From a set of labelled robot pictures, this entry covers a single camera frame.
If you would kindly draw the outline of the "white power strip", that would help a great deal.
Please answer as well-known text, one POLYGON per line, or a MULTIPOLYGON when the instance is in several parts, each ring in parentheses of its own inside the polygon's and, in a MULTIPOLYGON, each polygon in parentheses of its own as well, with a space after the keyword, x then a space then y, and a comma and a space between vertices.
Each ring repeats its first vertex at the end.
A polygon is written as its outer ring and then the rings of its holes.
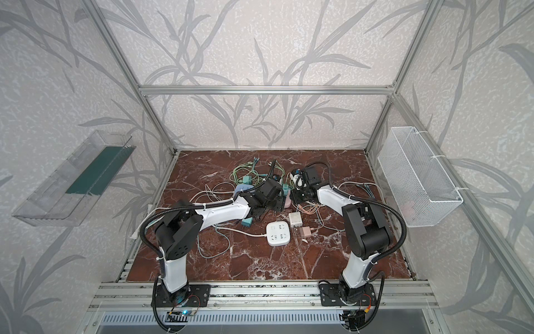
POLYGON ((267 224, 266 238, 272 247, 285 246, 291 240, 289 224, 286 221, 276 221, 267 224))

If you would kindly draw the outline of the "blue power strip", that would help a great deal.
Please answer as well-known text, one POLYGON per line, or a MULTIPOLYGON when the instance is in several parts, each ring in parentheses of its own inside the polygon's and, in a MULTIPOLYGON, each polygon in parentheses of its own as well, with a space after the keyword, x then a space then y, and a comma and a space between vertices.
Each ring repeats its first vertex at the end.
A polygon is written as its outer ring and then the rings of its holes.
POLYGON ((241 193, 243 191, 247 191, 247 190, 249 190, 251 188, 253 188, 253 185, 240 184, 235 188, 232 197, 235 198, 239 193, 241 193))

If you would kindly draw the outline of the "pink charger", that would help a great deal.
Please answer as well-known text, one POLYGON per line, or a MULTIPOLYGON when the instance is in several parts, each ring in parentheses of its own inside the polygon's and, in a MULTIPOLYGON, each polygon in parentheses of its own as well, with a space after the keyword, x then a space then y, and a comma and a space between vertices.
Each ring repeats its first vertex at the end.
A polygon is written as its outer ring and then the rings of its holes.
POLYGON ((303 226, 299 228, 299 233, 302 238, 309 238, 313 234, 313 230, 308 226, 303 226))

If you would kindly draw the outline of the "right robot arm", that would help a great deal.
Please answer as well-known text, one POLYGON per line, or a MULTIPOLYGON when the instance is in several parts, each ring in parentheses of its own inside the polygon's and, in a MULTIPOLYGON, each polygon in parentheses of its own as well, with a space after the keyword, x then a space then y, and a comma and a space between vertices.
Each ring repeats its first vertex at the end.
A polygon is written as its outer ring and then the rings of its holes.
POLYGON ((334 210, 344 220, 350 258, 339 279, 339 293, 349 300, 363 293, 369 274, 378 261, 397 252, 407 238, 402 214, 373 198, 362 198, 332 184, 332 175, 321 179, 314 164, 291 172, 296 203, 312 202, 334 210))

